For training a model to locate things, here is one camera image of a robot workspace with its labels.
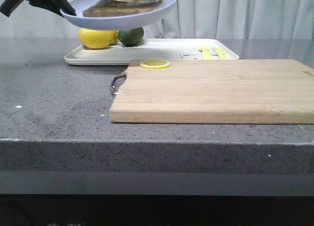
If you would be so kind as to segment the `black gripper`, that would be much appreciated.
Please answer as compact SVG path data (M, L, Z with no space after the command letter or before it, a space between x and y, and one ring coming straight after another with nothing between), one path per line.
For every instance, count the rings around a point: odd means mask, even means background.
M60 16L60 9L69 15L76 16L76 11L67 0L4 0L0 5L0 12L9 17L23 1L27 1L32 6L46 9Z

